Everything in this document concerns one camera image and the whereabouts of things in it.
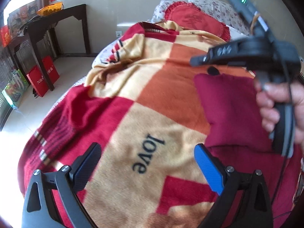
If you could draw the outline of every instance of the black cable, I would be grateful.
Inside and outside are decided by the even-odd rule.
[[[290,78],[289,78],[289,74],[288,74],[286,63],[282,60],[282,58],[281,58],[281,65],[283,67],[283,72],[284,72],[286,81],[288,83],[290,103],[292,104],[292,94],[291,94],[291,87],[290,87],[291,81],[290,81]],[[294,115],[293,114],[294,114],[294,112],[293,112],[293,108],[292,108],[292,110],[291,110],[291,126],[290,126],[290,128],[292,128],[293,124],[294,124]],[[278,193],[279,187],[280,187],[281,182],[283,180],[283,173],[284,173],[284,170],[285,170],[285,167],[286,167],[286,163],[287,163],[287,155],[289,154],[290,147],[291,147],[292,135],[293,135],[293,132],[291,131],[290,134],[289,134],[288,148],[287,148],[287,151],[286,151],[286,155],[284,156],[284,160],[283,160],[283,163],[282,163],[282,168],[281,168],[280,176],[279,176],[279,179],[278,179],[278,183],[276,185],[275,191],[274,191],[272,199],[271,199],[271,205],[273,204],[273,202],[274,202],[274,200],[276,198],[276,195]]]
[[[283,214],[281,214],[281,215],[278,215],[278,216],[274,217],[273,219],[280,218],[280,217],[282,217],[282,216],[284,216],[284,215],[286,215],[286,214],[289,214],[289,213],[291,213],[291,211],[285,212],[285,213],[283,213]]]

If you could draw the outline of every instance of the red shopping bag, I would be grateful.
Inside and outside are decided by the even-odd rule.
[[[59,74],[53,64],[51,57],[49,55],[46,56],[42,59],[42,62],[45,69],[47,70],[47,74],[49,75],[52,83],[54,84],[55,81],[58,80]],[[40,97],[43,97],[49,88],[38,67],[34,66],[26,76],[28,77],[29,81],[31,82],[38,95]]]

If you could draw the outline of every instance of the maroon garment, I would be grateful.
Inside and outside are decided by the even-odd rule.
[[[271,141],[262,128],[253,79],[226,74],[198,74],[194,83],[211,125],[205,146],[224,165],[232,165],[237,171],[252,173],[261,169],[272,198],[283,157],[272,152]],[[299,146],[294,150],[272,206],[274,217],[290,211],[293,206],[302,157]],[[233,213],[230,213],[227,219],[231,221],[232,217]],[[275,219],[274,228],[280,227],[287,217]]]

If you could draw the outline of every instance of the blue gripper pad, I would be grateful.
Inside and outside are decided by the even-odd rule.
[[[75,193],[85,188],[100,158],[101,146],[96,142],[92,143],[92,145],[88,148],[84,155],[80,156],[80,158],[78,159],[79,165],[76,164],[77,166],[75,168],[73,176],[73,190],[75,191]]]
[[[218,195],[221,195],[224,189],[223,175],[199,144],[194,148],[194,158],[203,172],[211,190],[216,192]]]

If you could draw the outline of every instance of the metal screw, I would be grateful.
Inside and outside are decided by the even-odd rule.
[[[261,170],[255,170],[256,175],[261,176],[262,175],[262,171]]]
[[[37,169],[37,170],[34,171],[34,175],[35,175],[35,176],[37,176],[37,175],[39,175],[39,174],[40,174],[40,170],[39,170],[39,169]]]
[[[227,172],[230,172],[230,173],[234,172],[234,168],[231,165],[227,166],[226,170],[227,170]]]
[[[68,165],[64,165],[61,170],[62,171],[68,171],[70,169],[70,167]]]

